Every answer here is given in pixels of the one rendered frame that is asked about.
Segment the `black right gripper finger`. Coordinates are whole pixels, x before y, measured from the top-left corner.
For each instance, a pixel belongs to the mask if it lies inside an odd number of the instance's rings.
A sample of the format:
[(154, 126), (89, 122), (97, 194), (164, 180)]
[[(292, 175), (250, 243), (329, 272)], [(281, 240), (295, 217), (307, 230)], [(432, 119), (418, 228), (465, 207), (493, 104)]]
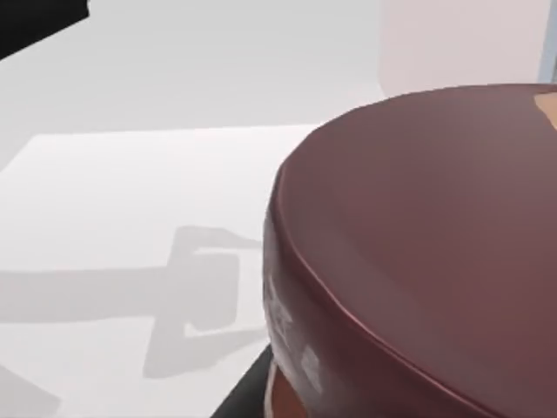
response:
[(265, 391), (272, 363), (266, 347), (210, 418), (265, 418)]

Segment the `dark red round can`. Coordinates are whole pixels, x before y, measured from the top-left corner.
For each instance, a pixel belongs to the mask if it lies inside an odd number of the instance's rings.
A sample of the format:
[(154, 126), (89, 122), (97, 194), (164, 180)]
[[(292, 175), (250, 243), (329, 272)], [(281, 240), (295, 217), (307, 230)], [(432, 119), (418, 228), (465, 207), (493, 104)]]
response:
[(264, 305), (307, 418), (557, 418), (557, 85), (312, 131), (275, 178)]

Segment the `pale pink box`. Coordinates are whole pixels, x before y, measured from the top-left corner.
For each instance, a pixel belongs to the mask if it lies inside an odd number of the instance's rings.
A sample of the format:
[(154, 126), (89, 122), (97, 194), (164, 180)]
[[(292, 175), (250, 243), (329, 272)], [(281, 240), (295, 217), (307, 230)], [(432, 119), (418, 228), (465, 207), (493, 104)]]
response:
[(388, 96), (550, 83), (557, 0), (381, 0), (379, 84)]

